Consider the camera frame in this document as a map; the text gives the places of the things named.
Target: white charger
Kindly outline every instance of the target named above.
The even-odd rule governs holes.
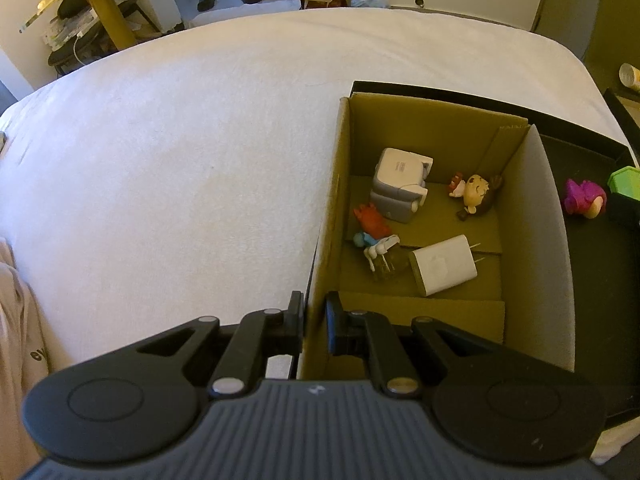
[[[418,289],[425,298],[478,275],[465,235],[415,250],[409,253],[409,261]]]

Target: purple toy figure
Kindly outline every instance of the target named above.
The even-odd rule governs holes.
[[[583,215],[585,218],[596,218],[607,205],[607,194],[595,182],[583,180],[578,186],[572,179],[564,185],[566,198],[564,210],[570,215]]]

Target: table leg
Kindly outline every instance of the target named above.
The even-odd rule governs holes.
[[[118,50],[138,44],[114,0],[89,0]]]

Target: metal screw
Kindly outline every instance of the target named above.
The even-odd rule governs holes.
[[[395,377],[386,384],[386,389],[396,395],[409,395],[418,389],[418,381],[410,377]]]
[[[244,383],[235,377],[220,377],[213,381],[211,388],[220,395],[234,395],[244,390]]]

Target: bed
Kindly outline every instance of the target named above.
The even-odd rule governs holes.
[[[0,119],[0,235],[52,368],[305,290],[354,80],[510,102],[626,143],[565,47],[442,14],[250,16],[95,62]]]

